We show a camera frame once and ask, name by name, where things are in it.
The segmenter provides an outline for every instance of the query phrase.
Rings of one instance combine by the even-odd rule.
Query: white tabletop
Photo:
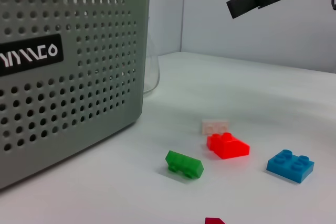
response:
[[[1,223],[335,224],[336,75],[188,53],[159,61],[136,124],[1,193]],[[250,155],[207,150],[202,119],[228,119]],[[265,172],[284,148],[315,162],[302,184]],[[168,172],[169,150],[202,160],[201,178]]]

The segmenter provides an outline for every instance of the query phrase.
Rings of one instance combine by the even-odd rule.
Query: lego brick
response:
[[[314,168],[314,162],[307,156],[295,156],[290,150],[283,150],[271,158],[266,170],[287,179],[301,183]]]
[[[172,172],[182,172],[188,178],[200,178],[204,170],[198,159],[169,151],[166,157],[168,169]]]
[[[205,218],[205,224],[225,224],[221,219],[219,218]]]
[[[227,120],[202,120],[202,134],[212,135],[215,133],[223,134],[229,129]]]
[[[213,134],[208,136],[206,145],[221,159],[246,156],[250,152],[249,145],[235,138],[229,132],[225,132],[223,135]]]

